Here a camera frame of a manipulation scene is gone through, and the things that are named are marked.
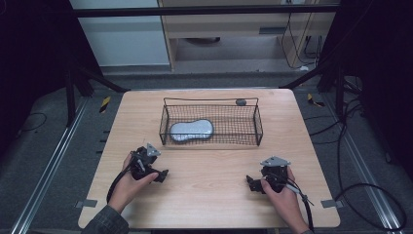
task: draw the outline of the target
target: metal bracket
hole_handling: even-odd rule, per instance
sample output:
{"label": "metal bracket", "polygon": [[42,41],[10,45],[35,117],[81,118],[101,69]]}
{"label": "metal bracket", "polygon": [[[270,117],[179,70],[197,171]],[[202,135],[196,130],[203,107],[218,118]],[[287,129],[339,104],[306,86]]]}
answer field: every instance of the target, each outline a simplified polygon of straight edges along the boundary
{"label": "metal bracket", "polygon": [[78,201],[75,204],[75,208],[84,208],[84,207],[96,207],[97,200],[88,200],[86,199],[85,201]]}
{"label": "metal bracket", "polygon": [[344,203],[342,201],[334,201],[334,200],[325,200],[325,201],[321,201],[321,204],[324,208],[332,208],[335,207],[337,209],[339,208],[343,208],[344,207]]}
{"label": "metal bracket", "polygon": [[158,149],[156,149],[152,144],[147,143],[146,145],[146,151],[147,151],[147,155],[148,157],[153,157],[153,156],[159,156],[161,155],[161,152],[158,151]]}
{"label": "metal bracket", "polygon": [[282,158],[272,156],[271,158],[268,158],[267,160],[262,161],[260,164],[265,167],[283,167],[283,166],[288,166],[291,163]]}

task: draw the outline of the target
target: hand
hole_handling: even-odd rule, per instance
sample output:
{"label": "hand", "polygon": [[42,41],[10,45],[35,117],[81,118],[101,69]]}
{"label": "hand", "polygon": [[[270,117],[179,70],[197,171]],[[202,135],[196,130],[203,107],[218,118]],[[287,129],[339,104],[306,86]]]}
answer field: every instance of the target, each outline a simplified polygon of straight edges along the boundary
{"label": "hand", "polygon": [[[287,168],[287,172],[288,178],[294,181],[295,177],[290,167]],[[309,226],[301,215],[297,194],[286,187],[277,193],[264,178],[261,178],[261,185],[277,213],[293,233],[303,233],[309,230]]]}
{"label": "hand", "polygon": [[[130,160],[131,155],[129,154],[124,161],[122,170],[129,164]],[[120,214],[125,206],[133,200],[136,194],[147,184],[151,183],[157,176],[157,173],[153,173],[140,180],[135,180],[131,176],[131,172],[125,173],[116,184],[108,205]]]}

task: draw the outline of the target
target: black curtain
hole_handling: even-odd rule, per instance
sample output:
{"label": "black curtain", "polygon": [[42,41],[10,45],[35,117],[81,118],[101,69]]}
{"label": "black curtain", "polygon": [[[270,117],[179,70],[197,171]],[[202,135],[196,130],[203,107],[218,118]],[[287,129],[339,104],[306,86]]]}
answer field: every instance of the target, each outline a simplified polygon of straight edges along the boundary
{"label": "black curtain", "polygon": [[[342,4],[358,7],[337,13],[321,59],[335,55],[344,75],[361,79],[360,98],[370,123],[392,160],[413,178],[413,4],[408,0]],[[334,86],[334,75],[332,69],[323,73],[322,89]]]}
{"label": "black curtain", "polygon": [[[49,14],[72,11],[68,0],[6,1],[0,1],[0,160],[34,101],[65,86],[69,62],[102,75],[78,19]],[[74,75],[88,86],[88,77]]]}

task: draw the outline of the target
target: camera rig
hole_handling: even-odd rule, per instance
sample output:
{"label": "camera rig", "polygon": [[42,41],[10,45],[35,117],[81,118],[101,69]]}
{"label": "camera rig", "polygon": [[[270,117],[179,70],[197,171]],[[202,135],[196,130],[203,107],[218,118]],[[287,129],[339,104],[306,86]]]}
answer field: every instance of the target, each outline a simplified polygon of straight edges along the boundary
{"label": "camera rig", "polygon": [[[291,163],[282,158],[272,156],[271,158],[262,161],[260,164],[264,166],[261,170],[262,176],[265,177],[274,191],[280,193],[287,184],[288,173],[286,168]],[[261,179],[253,179],[247,175],[246,181],[248,182],[251,191],[265,194],[261,185]]]}
{"label": "camera rig", "polygon": [[112,197],[113,190],[116,184],[121,180],[121,178],[127,173],[131,172],[131,176],[136,179],[142,179],[152,173],[158,173],[158,176],[154,179],[155,182],[164,182],[168,175],[169,170],[158,171],[152,168],[152,164],[157,160],[161,152],[158,151],[152,144],[148,143],[147,148],[141,146],[136,149],[136,151],[131,151],[131,160],[128,165],[116,176],[115,180],[109,188],[107,193],[106,202],[109,203]]}

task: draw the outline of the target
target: wall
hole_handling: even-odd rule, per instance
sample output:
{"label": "wall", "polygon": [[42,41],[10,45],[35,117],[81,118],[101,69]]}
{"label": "wall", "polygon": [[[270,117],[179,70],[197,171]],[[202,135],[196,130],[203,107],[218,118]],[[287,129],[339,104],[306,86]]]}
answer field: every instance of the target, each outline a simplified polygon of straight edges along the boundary
{"label": "wall", "polygon": [[[70,0],[74,9],[158,7],[156,0]],[[79,19],[97,62],[105,67],[166,65],[160,17]]]}

